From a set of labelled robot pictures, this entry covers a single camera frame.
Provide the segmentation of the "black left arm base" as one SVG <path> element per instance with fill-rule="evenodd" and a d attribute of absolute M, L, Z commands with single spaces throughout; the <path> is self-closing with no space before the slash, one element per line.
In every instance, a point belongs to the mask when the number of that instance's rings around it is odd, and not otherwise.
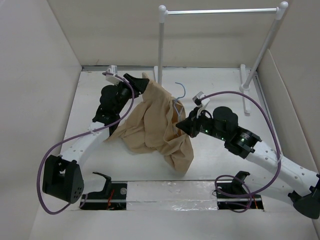
<path fill-rule="evenodd" d="M 127 181 L 112 181 L 112 178 L 100 172 L 93 172 L 102 179 L 85 183 L 89 190 L 80 199 L 79 208 L 88 211 L 123 211 L 127 209 Z"/>

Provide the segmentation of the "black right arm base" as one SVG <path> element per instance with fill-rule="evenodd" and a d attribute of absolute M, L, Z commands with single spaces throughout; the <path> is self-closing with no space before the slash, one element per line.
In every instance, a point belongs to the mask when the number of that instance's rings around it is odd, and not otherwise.
<path fill-rule="evenodd" d="M 216 197 L 218 210 L 230 210 L 234 213 L 264 210 L 261 195 L 248 195 L 248 188 L 244 185 L 248 176 L 249 172 L 239 171 L 235 176 L 222 175 L 214 180 L 215 190 L 212 195 Z"/>

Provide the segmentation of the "beige t shirt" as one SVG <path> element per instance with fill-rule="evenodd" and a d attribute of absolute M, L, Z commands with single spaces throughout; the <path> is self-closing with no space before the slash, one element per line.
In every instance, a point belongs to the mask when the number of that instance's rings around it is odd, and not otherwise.
<path fill-rule="evenodd" d="M 194 159 L 190 137 L 173 131 L 174 97 L 160 84 L 150 80 L 140 102 L 118 126 L 107 142 L 121 139 L 136 154 L 159 152 L 177 172 L 186 174 Z"/>

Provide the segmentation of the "blue wire hanger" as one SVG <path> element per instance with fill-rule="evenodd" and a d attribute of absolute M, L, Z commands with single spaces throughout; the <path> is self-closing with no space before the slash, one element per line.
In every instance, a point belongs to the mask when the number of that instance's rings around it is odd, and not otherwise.
<path fill-rule="evenodd" d="M 172 114 L 172 129 L 174 134 L 179 137 L 181 136 L 180 130 L 176 127 L 176 123 L 180 122 L 182 120 L 182 115 L 185 110 L 185 107 L 183 106 L 181 100 L 186 96 L 186 87 L 181 82 L 175 82 L 176 85 L 179 85 L 183 92 L 178 97 L 174 98 L 172 100 L 172 107 L 173 107 L 173 114 Z"/>

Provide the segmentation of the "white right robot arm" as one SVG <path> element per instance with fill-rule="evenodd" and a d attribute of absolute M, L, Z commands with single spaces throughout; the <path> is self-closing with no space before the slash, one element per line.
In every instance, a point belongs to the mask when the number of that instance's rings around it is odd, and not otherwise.
<path fill-rule="evenodd" d="M 267 184 L 262 193 L 292 205 L 305 217 L 315 220 L 320 217 L 320 175 L 286 157 L 278 159 L 277 152 L 258 135 L 239 126 L 238 116 L 230 108 L 217 107 L 212 115 L 206 116 L 205 110 L 196 107 L 176 127 L 191 138 L 203 133 L 223 141 L 230 153 L 274 173 L 274 180 L 285 183 L 278 187 Z"/>

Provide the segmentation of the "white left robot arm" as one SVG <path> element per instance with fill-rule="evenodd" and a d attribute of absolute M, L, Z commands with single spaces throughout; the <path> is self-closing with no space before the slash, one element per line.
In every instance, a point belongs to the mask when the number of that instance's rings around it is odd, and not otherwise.
<path fill-rule="evenodd" d="M 71 147 L 58 156 L 46 153 L 38 170 L 37 194 L 48 194 L 68 205 L 76 203 L 83 195 L 84 180 L 82 168 L 91 153 L 117 129 L 120 121 L 128 115 L 122 114 L 127 103 L 142 95 L 148 78 L 136 78 L 128 73 L 123 76 L 104 73 L 110 83 L 101 90 L 99 106 L 89 125 L 88 131 L 72 139 Z"/>

